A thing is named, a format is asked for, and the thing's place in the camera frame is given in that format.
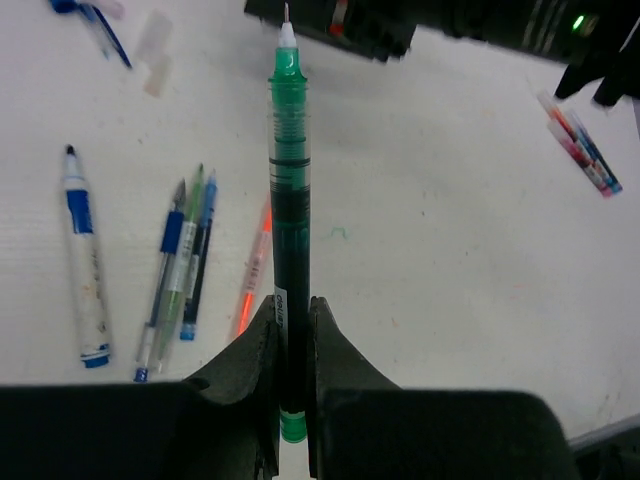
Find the grey slim pen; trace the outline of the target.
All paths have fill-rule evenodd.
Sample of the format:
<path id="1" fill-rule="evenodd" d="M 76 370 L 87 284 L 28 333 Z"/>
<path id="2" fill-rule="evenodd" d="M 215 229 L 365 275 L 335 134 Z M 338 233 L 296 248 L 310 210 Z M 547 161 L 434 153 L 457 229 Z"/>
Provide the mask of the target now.
<path id="1" fill-rule="evenodd" d="M 204 166 L 200 163 L 194 174 L 187 197 L 184 220 L 179 236 L 177 252 L 165 288 L 165 312 L 155 341 L 154 367 L 161 372 L 166 364 L 168 350 L 182 308 L 185 285 L 190 269 L 197 223 L 201 213 L 204 189 Z"/>

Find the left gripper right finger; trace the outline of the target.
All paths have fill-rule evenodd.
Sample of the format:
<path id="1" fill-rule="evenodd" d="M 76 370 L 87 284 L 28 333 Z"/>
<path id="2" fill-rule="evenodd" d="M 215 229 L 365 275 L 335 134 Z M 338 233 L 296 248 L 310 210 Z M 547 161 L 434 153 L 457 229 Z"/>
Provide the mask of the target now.
<path id="1" fill-rule="evenodd" d="M 402 389 L 311 301 L 309 470 L 315 479 L 572 479 L 559 420 L 518 391 Z"/>

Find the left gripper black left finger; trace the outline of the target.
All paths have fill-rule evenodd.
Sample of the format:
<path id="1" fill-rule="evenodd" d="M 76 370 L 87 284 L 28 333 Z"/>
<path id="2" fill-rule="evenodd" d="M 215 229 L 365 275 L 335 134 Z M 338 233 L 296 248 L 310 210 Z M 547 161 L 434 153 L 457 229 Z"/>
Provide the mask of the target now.
<path id="1" fill-rule="evenodd" d="M 182 381 L 1 390 L 4 479 L 270 479 L 278 334 L 268 296 Z"/>

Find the clear pen cap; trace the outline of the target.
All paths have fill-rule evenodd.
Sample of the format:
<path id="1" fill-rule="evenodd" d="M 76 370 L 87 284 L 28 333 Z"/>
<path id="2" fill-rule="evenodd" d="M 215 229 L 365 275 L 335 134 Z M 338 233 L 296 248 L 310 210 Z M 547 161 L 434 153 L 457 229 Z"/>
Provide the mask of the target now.
<path id="1" fill-rule="evenodd" d="M 163 54 L 151 68 L 143 90 L 154 98 L 160 98 L 171 75 L 172 60 L 168 54 Z"/>
<path id="2" fill-rule="evenodd" d="M 153 10 L 139 38 L 135 56 L 141 62 L 153 66 L 164 54 L 173 29 L 173 23 L 162 12 Z"/>

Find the white marker blue label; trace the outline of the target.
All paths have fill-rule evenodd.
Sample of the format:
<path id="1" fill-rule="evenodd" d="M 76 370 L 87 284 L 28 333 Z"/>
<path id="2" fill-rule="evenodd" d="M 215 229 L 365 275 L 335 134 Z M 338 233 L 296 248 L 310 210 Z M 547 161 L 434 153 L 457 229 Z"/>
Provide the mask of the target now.
<path id="1" fill-rule="evenodd" d="M 65 147 L 62 192 L 69 221 L 67 246 L 80 361 L 94 369 L 110 361 L 110 334 L 88 182 L 70 144 Z"/>

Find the blue ballpoint pen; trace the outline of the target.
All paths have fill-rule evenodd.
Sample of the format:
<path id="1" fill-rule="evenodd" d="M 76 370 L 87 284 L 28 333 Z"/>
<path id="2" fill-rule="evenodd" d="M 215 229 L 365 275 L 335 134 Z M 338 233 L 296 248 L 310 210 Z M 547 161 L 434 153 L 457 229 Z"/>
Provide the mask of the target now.
<path id="1" fill-rule="evenodd" d="M 181 179 L 172 196 L 160 244 L 160 263 L 149 317 L 143 325 L 138 345 L 133 381 L 146 383 L 149 376 L 149 359 L 156 326 L 159 320 L 163 288 L 169 276 L 169 267 L 176 254 L 186 202 L 186 181 Z"/>

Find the red capped clear pen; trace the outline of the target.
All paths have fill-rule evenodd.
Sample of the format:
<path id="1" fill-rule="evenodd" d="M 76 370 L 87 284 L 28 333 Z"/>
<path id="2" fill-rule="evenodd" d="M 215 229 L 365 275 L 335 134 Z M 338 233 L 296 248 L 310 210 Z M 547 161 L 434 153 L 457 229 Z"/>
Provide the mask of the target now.
<path id="1" fill-rule="evenodd" d="M 549 117 L 547 128 L 553 137 L 581 168 L 601 195 L 605 198 L 611 197 L 614 193 L 614 182 L 602 162 L 597 160 L 596 155 L 592 152 L 586 137 L 570 125 L 569 120 L 546 91 L 539 91 L 536 97 Z"/>

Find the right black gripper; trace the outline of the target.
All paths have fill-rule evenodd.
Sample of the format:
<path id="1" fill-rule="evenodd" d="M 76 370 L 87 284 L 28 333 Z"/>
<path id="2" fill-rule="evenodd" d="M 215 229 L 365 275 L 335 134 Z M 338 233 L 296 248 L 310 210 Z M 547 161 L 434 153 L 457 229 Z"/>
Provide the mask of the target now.
<path id="1" fill-rule="evenodd" d="M 414 22 L 565 65 L 560 100 L 592 82 L 602 107 L 639 97 L 637 1 L 417 1 Z"/>

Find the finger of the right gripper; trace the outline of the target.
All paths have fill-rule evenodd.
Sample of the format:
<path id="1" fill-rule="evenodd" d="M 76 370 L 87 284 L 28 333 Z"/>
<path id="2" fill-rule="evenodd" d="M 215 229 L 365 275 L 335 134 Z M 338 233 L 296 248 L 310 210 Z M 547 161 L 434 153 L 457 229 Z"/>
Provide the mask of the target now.
<path id="1" fill-rule="evenodd" d="M 368 60 L 399 60 L 417 23 L 416 1 L 249 0 L 244 13 L 278 27 L 289 20 L 308 39 Z"/>

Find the orange clear highlighter pen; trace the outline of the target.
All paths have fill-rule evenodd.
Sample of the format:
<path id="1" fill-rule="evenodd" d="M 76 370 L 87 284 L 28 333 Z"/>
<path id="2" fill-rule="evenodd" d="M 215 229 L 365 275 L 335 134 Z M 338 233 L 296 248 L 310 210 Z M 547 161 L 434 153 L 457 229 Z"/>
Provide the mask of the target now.
<path id="1" fill-rule="evenodd" d="M 270 196 L 266 197 L 261 211 L 260 221 L 254 236 L 252 250 L 246 264 L 241 284 L 239 301 L 235 311 L 231 339 L 235 340 L 244 333 L 252 319 L 265 265 L 271 255 L 272 215 Z"/>

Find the aluminium front rail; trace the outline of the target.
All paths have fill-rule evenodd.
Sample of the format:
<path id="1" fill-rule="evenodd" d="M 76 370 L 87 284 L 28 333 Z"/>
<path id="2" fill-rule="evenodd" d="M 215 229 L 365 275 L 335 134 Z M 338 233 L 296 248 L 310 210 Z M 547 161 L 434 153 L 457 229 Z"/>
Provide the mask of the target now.
<path id="1" fill-rule="evenodd" d="M 609 446 L 633 447 L 639 445 L 639 415 L 635 414 L 569 440 L 576 458 Z"/>

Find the green ink roller pen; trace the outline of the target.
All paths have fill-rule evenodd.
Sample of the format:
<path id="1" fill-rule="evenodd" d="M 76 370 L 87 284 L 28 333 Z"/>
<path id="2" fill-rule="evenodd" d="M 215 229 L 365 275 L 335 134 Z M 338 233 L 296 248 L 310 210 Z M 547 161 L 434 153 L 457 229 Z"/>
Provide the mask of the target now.
<path id="1" fill-rule="evenodd" d="M 275 319 L 284 377 L 280 394 L 282 438 L 306 438 L 306 348 L 310 309 L 310 171 L 307 79 L 288 4 L 268 80 L 269 174 Z"/>

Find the blue patterned pen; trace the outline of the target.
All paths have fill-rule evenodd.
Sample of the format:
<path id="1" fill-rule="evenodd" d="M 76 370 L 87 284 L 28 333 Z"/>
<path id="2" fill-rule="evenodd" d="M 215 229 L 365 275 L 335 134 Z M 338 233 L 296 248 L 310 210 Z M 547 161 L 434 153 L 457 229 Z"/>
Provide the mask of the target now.
<path id="1" fill-rule="evenodd" d="M 623 190 L 622 185 L 618 181 L 617 177 L 613 174 L 611 168 L 608 166 L 606 160 L 604 159 L 590 134 L 578 118 L 577 114 L 573 110 L 567 110 L 565 112 L 565 115 L 578 140 L 582 143 L 582 145 L 592 158 L 594 164 L 599 170 L 600 175 L 602 176 L 603 180 L 606 182 L 612 193 L 614 195 L 621 193 Z"/>

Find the dark blue gel pen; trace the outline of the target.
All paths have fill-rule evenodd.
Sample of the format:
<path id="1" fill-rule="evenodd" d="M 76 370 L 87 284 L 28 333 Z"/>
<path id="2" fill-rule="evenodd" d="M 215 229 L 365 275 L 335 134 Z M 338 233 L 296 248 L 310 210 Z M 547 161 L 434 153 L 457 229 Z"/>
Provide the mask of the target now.
<path id="1" fill-rule="evenodd" d="M 196 337 L 198 311 L 215 213 L 217 190 L 216 171 L 212 170 L 204 187 L 201 212 L 190 263 L 190 276 L 187 283 L 184 313 L 179 334 L 179 339 L 182 341 L 193 341 Z"/>

